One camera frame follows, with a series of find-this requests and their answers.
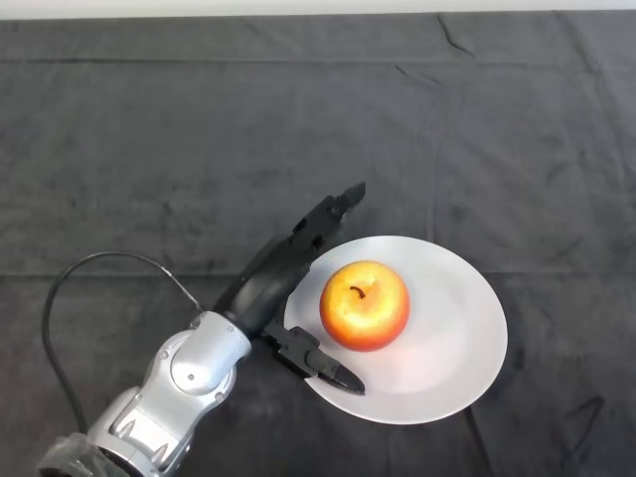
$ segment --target apple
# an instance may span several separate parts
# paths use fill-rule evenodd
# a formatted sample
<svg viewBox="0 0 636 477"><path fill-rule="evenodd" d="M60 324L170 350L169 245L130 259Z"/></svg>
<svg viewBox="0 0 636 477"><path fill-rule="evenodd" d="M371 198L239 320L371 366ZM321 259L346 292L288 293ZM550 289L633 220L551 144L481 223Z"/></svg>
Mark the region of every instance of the apple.
<svg viewBox="0 0 636 477"><path fill-rule="evenodd" d="M320 318L327 333L354 351L375 351L402 332L408 291L397 273L376 261L356 261L327 281Z"/></svg>

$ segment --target white wall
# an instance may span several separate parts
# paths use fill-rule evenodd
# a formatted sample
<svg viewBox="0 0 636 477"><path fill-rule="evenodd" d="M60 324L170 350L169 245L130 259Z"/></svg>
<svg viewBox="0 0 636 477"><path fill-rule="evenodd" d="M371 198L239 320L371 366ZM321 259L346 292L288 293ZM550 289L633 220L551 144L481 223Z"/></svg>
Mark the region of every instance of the white wall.
<svg viewBox="0 0 636 477"><path fill-rule="evenodd" d="M0 0L0 19L636 8L636 0Z"/></svg>

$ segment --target dark gray cloth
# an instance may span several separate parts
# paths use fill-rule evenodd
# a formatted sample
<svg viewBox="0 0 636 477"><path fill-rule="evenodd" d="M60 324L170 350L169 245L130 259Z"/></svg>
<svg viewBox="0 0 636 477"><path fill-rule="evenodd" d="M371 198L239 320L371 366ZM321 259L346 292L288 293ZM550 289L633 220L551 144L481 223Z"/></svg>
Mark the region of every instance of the dark gray cloth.
<svg viewBox="0 0 636 477"><path fill-rule="evenodd" d="M506 311L494 386L442 421L344 414L257 347L183 476L617 476L636 456L636 14L0 23L0 465L75 423L47 287L155 256L210 305L274 233L360 180L346 238L428 239ZM194 310L92 264L54 344L95 419Z"/></svg>

